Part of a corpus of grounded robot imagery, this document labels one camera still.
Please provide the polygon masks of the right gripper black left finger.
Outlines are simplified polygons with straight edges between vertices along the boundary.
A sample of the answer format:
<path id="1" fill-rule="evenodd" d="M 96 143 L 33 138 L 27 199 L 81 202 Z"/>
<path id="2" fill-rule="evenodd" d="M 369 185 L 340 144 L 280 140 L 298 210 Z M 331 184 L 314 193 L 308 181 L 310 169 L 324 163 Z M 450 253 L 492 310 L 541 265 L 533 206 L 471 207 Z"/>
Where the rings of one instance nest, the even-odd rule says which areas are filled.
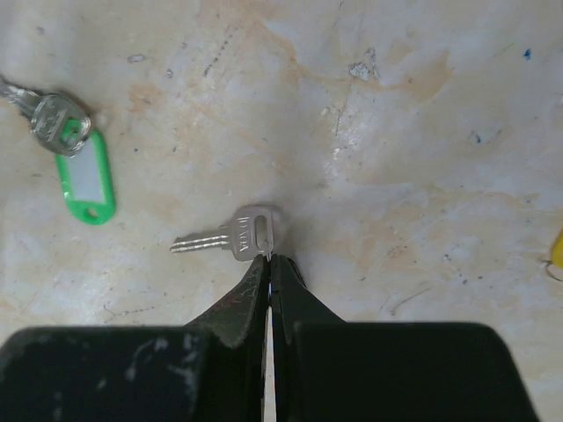
<path id="1" fill-rule="evenodd" d="M 269 265 L 183 326 L 38 326 L 1 348 L 4 421 L 261 421 Z"/>

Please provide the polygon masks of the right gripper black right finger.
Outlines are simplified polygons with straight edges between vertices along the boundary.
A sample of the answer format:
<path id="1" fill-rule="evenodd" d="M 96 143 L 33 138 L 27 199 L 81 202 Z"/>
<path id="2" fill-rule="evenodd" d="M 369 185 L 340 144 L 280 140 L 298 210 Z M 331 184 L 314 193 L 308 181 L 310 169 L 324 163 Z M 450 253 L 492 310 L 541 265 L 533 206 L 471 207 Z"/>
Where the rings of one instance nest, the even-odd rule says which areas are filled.
<path id="1" fill-rule="evenodd" d="M 270 263 L 280 421 L 534 421 L 513 357 L 489 326 L 353 323 Z"/>

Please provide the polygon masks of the key with black fob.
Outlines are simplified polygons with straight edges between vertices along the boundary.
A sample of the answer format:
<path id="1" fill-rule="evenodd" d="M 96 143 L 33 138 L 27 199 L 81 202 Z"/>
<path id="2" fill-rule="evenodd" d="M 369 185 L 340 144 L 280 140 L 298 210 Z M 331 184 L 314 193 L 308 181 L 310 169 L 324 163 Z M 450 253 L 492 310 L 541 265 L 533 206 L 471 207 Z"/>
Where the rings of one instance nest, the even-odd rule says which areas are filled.
<path id="1" fill-rule="evenodd" d="M 252 261 L 258 256 L 267 262 L 275 249 L 276 229 L 282 211 L 273 204 L 252 204 L 240 207 L 217 229 L 208 229 L 177 237 L 170 247 L 172 253 L 185 253 L 218 248 L 230 251 L 235 260 Z"/>

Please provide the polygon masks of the large keyring with coloured tags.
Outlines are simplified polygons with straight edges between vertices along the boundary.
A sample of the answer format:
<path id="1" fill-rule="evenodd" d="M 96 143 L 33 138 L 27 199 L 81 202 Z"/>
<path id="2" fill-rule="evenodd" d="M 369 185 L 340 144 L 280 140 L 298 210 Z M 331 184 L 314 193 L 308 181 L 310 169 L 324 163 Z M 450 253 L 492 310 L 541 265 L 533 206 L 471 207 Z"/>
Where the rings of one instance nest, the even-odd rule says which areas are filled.
<path id="1" fill-rule="evenodd" d="M 559 283 L 562 282 L 562 232 L 560 232 L 550 249 L 549 258 L 545 261 L 546 274 Z"/>

